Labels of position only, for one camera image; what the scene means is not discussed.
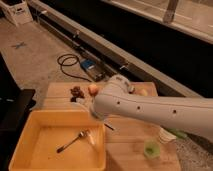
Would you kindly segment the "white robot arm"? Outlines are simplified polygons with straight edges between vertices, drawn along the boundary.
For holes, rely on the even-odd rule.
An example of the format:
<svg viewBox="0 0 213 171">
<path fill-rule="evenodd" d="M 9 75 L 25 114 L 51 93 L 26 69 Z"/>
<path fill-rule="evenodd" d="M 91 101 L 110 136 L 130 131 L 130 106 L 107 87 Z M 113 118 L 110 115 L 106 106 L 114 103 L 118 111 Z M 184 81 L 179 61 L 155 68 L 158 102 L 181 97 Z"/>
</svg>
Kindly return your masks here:
<svg viewBox="0 0 213 171">
<path fill-rule="evenodd" d="M 94 97 L 90 111 L 100 120 L 120 115 L 179 129 L 213 143 L 213 99 L 153 97 L 131 94 L 132 83 L 124 76 L 112 76 Z"/>
</svg>

